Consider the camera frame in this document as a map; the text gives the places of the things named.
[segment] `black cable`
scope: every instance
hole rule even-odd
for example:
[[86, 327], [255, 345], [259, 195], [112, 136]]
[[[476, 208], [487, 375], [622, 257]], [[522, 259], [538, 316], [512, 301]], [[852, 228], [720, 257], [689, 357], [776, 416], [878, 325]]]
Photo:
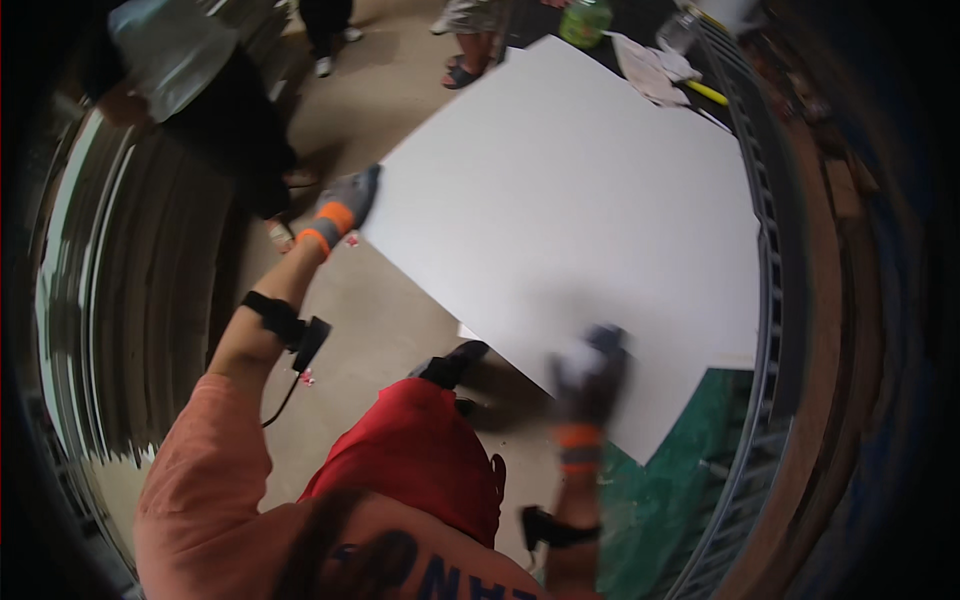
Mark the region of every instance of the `black cable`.
[[290, 390], [287, 392], [287, 397], [283, 399], [283, 403], [280, 404], [280, 407], [279, 407], [278, 409], [276, 409], [276, 413], [274, 413], [274, 415], [273, 415], [272, 417], [270, 417], [269, 419], [267, 419], [266, 422], [262, 423], [262, 424], [260, 425], [261, 427], [266, 427], [266, 426], [270, 425], [272, 422], [274, 422], [274, 421], [276, 420], [277, 417], [280, 416], [280, 413], [283, 412], [283, 408], [287, 405], [287, 401], [290, 400], [290, 396], [293, 394], [294, 388], [297, 387], [297, 382], [298, 382], [298, 381], [300, 381], [300, 373], [297, 373], [297, 375], [294, 377], [294, 383], [293, 383], [292, 386], [290, 386]]

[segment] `red shorts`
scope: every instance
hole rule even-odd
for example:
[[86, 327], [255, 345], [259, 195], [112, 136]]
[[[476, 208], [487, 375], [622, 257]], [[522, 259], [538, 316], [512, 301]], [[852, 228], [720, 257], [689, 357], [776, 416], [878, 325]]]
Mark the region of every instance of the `red shorts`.
[[385, 390], [337, 440], [300, 500], [333, 488], [365, 488], [435, 516], [488, 548], [507, 479], [453, 407], [456, 395], [426, 379]]

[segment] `work glove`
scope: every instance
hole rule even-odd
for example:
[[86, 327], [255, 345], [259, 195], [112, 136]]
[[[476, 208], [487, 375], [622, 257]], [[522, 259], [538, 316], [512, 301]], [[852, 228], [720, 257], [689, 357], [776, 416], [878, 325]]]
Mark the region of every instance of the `work glove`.
[[374, 164], [360, 173], [336, 179], [321, 193], [313, 223], [297, 235], [297, 241], [314, 237], [330, 253], [351, 230], [359, 229], [373, 207], [380, 169], [379, 164]]
[[595, 325], [566, 352], [549, 358], [554, 437], [566, 472], [599, 467], [604, 430], [627, 380], [623, 338], [620, 327]]

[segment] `green bottle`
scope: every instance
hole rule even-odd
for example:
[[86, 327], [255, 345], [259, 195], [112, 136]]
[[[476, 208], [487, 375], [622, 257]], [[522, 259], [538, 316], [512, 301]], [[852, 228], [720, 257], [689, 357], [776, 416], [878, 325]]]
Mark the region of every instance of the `green bottle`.
[[592, 48], [610, 28], [613, 11], [607, 0], [573, 0], [560, 22], [560, 37], [577, 48]]

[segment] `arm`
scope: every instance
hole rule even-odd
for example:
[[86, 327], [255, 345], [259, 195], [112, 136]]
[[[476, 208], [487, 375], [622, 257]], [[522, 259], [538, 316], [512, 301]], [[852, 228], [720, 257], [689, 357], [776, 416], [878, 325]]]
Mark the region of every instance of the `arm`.
[[[319, 241], [306, 236], [256, 282], [253, 290], [267, 298], [284, 300], [299, 311], [313, 275], [325, 260], [326, 252]], [[247, 392], [244, 399], [255, 401], [259, 412], [263, 387], [282, 352], [283, 344], [274, 332], [263, 328], [260, 315], [240, 306], [227, 324], [206, 372], [223, 375]]]
[[[600, 524], [600, 504], [597, 502], [596, 480], [596, 470], [569, 473], [560, 488], [554, 518], [577, 529], [597, 527]], [[600, 544], [596, 541], [550, 548], [546, 553], [545, 587], [556, 594], [579, 592], [586, 595], [593, 592], [599, 553]]]
[[[373, 185], [338, 186], [321, 210], [348, 219], [341, 228], [318, 217], [297, 246], [254, 286], [268, 298], [300, 308], [317, 268], [346, 231], [359, 227]], [[362, 176], [342, 178], [356, 181]], [[256, 517], [271, 463], [260, 425], [263, 387], [283, 344], [246, 306], [233, 314], [206, 375], [170, 429], [144, 484], [135, 529], [141, 548], [181, 551], [207, 543]]]
[[[564, 484], [554, 519], [574, 529], [600, 526], [596, 477], [604, 429], [626, 379], [628, 355], [623, 331], [596, 326], [563, 356], [551, 359]], [[597, 540], [547, 550], [545, 587], [565, 598], [595, 598]]]
[[[297, 236], [297, 245], [256, 285], [254, 292], [284, 300], [300, 311], [303, 296], [330, 249], [351, 229], [360, 228], [376, 196], [380, 166], [374, 165], [352, 176], [341, 177], [321, 194], [313, 223]], [[283, 352], [283, 344], [263, 328], [262, 318], [247, 306], [240, 306], [227, 324], [220, 344], [206, 372], [230, 379], [238, 388], [260, 397], [267, 376]]]
[[134, 94], [126, 81], [110, 88], [97, 100], [97, 109], [113, 127], [144, 127], [150, 125], [150, 103]]
[[150, 122], [150, 106], [145, 98], [132, 94], [127, 69], [110, 39], [107, 19], [106, 14], [94, 19], [94, 27], [87, 35], [81, 87], [112, 126], [145, 125]]

